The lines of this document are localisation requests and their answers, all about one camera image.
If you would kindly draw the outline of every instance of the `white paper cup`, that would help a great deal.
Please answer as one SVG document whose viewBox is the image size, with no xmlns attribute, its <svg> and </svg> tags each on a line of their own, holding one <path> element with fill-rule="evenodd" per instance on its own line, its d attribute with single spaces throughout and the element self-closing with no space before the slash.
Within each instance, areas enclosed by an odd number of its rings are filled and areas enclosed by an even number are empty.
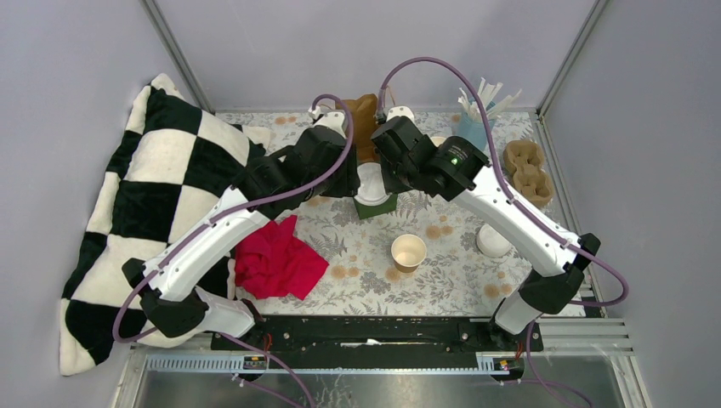
<svg viewBox="0 0 721 408">
<path fill-rule="evenodd" d="M 426 258 L 426 244 L 416 235 L 401 235 L 390 246 L 390 254 L 393 256 L 395 268 L 410 274 Z"/>
</svg>

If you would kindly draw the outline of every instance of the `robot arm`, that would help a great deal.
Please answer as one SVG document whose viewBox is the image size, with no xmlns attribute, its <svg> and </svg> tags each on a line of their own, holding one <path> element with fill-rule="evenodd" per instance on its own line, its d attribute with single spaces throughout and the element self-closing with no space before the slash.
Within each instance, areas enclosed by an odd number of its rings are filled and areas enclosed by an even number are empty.
<svg viewBox="0 0 721 408">
<path fill-rule="evenodd" d="M 553 241 L 508 201 L 488 158 L 475 146 L 465 139 L 450 137 L 436 148 L 412 118 L 407 107 L 395 107 L 388 121 L 373 134 L 382 157 L 386 189 L 441 195 L 485 220 L 531 262 L 533 269 L 524 283 L 504 299 L 494 314 L 493 321 L 504 331 L 521 333 L 541 314 L 560 312 L 578 292 L 589 261 Z M 600 242 L 595 236 L 579 237 L 546 217 L 520 194 L 514 197 L 569 243 L 592 254 L 598 251 Z"/>
<path fill-rule="evenodd" d="M 249 302 L 232 301 L 203 291 L 197 282 L 238 242 L 313 196 L 354 196 L 360 186 L 355 150 L 326 181 L 302 195 L 238 209 L 260 198 L 295 189 L 324 173 L 345 146 L 345 115 L 333 111 L 305 129 L 295 145 L 248 161 L 213 209 L 166 251 L 145 262 L 130 259 L 122 270 L 135 286 L 158 271 L 140 292 L 140 306 L 166 337 L 187 332 L 224 332 L 239 337 L 258 313 Z"/>
<path fill-rule="evenodd" d="M 225 332 L 239 337 L 250 329 L 257 312 L 250 303 L 231 301 L 197 287 L 197 282 L 237 242 L 262 228 L 285 210 L 297 208 L 312 196 L 354 196 L 360 181 L 355 152 L 327 181 L 304 195 L 263 204 L 238 207 L 250 201 L 292 190 L 324 173 L 338 159 L 345 144 L 341 112 L 332 112 L 304 131 L 300 140 L 276 153 L 253 159 L 220 198 L 213 210 L 165 252 L 143 263 L 131 259 L 123 272 L 137 284 L 159 271 L 140 293 L 148 319 L 167 337 L 190 331 Z M 407 107 L 395 107 L 372 136 L 382 160 L 383 182 L 388 192 L 421 190 L 475 213 L 505 236 L 533 267 L 519 289 L 499 305 L 496 326 L 510 334 L 521 333 L 543 313 L 557 314 L 577 293 L 589 262 L 568 248 L 555 244 L 503 195 L 489 161 L 467 140 L 450 137 L 436 148 L 413 123 Z M 595 254 L 599 241 L 579 237 L 526 204 L 547 226 L 570 243 Z"/>
</svg>

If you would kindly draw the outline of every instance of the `red towel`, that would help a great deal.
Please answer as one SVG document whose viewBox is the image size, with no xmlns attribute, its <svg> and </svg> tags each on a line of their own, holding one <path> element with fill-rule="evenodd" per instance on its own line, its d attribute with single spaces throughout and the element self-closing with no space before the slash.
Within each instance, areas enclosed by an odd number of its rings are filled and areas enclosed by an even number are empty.
<svg viewBox="0 0 721 408">
<path fill-rule="evenodd" d="M 303 300 L 321 279 L 328 262 L 293 236 L 298 216 L 270 221 L 236 246 L 236 285 L 257 299 L 291 293 Z"/>
</svg>

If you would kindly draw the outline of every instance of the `cardboard cup holder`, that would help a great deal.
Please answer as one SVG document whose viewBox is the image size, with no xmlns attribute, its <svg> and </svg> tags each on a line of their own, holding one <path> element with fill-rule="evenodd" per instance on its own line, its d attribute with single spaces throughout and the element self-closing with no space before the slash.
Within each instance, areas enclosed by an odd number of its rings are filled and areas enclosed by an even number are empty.
<svg viewBox="0 0 721 408">
<path fill-rule="evenodd" d="M 514 140 L 506 145 L 503 161 L 511 184 L 526 200 L 541 208 L 554 197 L 554 184 L 541 170 L 546 161 L 543 150 L 530 140 Z"/>
</svg>

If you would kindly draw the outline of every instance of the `black and white checkered blanket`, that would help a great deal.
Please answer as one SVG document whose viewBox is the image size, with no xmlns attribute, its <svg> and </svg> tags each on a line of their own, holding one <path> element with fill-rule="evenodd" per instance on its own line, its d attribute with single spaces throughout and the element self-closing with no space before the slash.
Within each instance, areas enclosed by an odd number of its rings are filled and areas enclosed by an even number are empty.
<svg viewBox="0 0 721 408">
<path fill-rule="evenodd" d="M 60 372 L 86 371 L 110 354 L 113 320 L 131 287 L 121 271 L 129 258 L 156 256 L 192 227 L 216 203 L 249 156 L 262 156 L 259 144 L 272 132 L 233 127 L 184 102 L 161 74 L 133 102 L 122 142 L 105 170 L 77 267 L 65 284 L 60 310 Z M 199 285 L 220 296 L 234 296 L 231 258 L 215 264 Z M 129 337 L 152 324 L 131 303 L 121 325 Z M 156 331 L 140 340 L 173 347 L 176 338 Z"/>
</svg>

